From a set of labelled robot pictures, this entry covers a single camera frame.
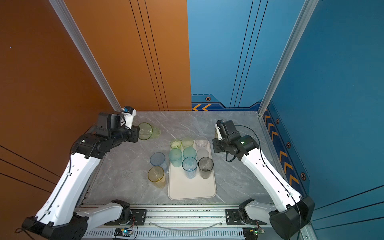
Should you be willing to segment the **tall green clear cup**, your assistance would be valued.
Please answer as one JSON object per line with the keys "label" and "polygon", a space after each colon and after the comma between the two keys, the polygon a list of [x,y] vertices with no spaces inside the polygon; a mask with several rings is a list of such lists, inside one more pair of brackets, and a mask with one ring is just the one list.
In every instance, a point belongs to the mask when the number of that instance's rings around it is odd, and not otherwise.
{"label": "tall green clear cup", "polygon": [[143,141],[154,139],[161,135],[161,130],[149,123],[140,123],[139,128],[139,139]]}

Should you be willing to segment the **dark smoke grey cup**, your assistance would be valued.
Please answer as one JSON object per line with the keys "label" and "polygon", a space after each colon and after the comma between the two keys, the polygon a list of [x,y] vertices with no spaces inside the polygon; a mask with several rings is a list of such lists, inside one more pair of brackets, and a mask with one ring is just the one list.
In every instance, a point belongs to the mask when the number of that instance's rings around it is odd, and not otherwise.
{"label": "dark smoke grey cup", "polygon": [[200,175],[203,179],[208,179],[214,168],[214,162],[209,157],[203,157],[198,161]]}

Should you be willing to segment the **teal cup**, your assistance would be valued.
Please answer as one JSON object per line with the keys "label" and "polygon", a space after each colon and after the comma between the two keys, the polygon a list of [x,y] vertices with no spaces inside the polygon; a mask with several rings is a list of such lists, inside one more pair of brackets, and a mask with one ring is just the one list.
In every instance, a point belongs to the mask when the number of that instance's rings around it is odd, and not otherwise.
{"label": "teal cup", "polygon": [[184,159],[186,159],[186,158],[196,159],[197,151],[193,147],[185,148],[183,150],[183,157],[184,157]]}
{"label": "teal cup", "polygon": [[169,153],[169,159],[171,164],[178,168],[182,165],[183,161],[183,153],[180,149],[171,149]]}

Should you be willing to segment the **green dotted textured cup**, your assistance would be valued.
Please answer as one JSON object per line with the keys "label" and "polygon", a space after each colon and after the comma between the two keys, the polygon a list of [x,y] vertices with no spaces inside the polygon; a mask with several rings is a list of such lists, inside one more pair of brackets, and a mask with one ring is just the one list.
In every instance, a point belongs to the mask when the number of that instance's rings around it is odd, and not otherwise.
{"label": "green dotted textured cup", "polygon": [[194,146],[194,139],[192,137],[184,137],[182,139],[183,148],[190,148]]}

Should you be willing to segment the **tall grey-blue cup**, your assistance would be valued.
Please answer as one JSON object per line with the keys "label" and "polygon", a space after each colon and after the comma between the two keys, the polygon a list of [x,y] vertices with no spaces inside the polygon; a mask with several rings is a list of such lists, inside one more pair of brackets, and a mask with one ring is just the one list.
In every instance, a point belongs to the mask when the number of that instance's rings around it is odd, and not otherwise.
{"label": "tall grey-blue cup", "polygon": [[198,162],[193,157],[187,157],[182,162],[184,173],[188,179],[193,179],[196,176]]}

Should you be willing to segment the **small green clear glass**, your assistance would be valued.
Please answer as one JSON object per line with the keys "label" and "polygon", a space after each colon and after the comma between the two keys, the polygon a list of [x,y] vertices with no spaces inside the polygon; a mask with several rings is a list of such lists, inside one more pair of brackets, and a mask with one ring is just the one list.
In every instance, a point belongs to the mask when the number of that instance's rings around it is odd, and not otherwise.
{"label": "small green clear glass", "polygon": [[181,147],[182,147],[182,140],[180,140],[180,139],[173,139],[173,140],[171,140],[171,142],[170,142],[170,147],[171,147],[171,149],[173,150],[173,149],[181,149]]}

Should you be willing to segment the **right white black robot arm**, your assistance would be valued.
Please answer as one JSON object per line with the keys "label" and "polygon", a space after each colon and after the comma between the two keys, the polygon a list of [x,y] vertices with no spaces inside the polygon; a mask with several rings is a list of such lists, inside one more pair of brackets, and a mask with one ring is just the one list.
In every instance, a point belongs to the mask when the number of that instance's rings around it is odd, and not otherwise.
{"label": "right white black robot arm", "polygon": [[227,144],[224,139],[213,139],[215,153],[236,153],[267,190],[273,203],[262,204],[248,199],[239,205],[242,223],[250,225],[261,221],[272,225],[284,240],[290,239],[307,225],[312,218],[315,202],[310,196],[302,196],[277,172],[266,159],[259,145],[247,136]]}

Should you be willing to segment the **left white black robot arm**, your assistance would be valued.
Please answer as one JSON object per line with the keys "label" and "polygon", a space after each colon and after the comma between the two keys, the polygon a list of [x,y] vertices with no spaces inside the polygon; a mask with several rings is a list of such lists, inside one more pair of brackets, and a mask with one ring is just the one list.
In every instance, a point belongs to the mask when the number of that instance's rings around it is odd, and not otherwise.
{"label": "left white black robot arm", "polygon": [[87,231],[105,223],[130,223],[133,214],[125,201],[113,200],[88,211],[76,212],[75,208],[104,155],[121,143],[136,143],[139,131],[138,126],[122,126],[101,132],[88,131],[80,136],[71,149],[66,170],[46,203],[35,216],[25,218],[15,233],[36,234],[47,240],[80,240]]}

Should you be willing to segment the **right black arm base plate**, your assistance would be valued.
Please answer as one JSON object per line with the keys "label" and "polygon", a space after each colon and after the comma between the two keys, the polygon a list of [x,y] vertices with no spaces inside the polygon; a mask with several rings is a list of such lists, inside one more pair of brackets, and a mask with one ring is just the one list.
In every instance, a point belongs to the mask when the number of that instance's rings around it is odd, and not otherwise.
{"label": "right black arm base plate", "polygon": [[259,220],[251,220],[246,217],[245,213],[239,209],[226,209],[226,223],[227,225],[256,225],[266,226],[267,223]]}

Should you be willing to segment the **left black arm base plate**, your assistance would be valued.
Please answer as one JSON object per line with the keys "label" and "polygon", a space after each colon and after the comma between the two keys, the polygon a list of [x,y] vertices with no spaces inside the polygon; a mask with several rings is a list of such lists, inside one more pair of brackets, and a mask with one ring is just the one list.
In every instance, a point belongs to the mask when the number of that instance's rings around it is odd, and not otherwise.
{"label": "left black arm base plate", "polygon": [[146,221],[147,210],[146,209],[130,209],[131,218],[129,221],[124,222],[123,220],[115,220],[105,223],[105,226],[143,226]]}

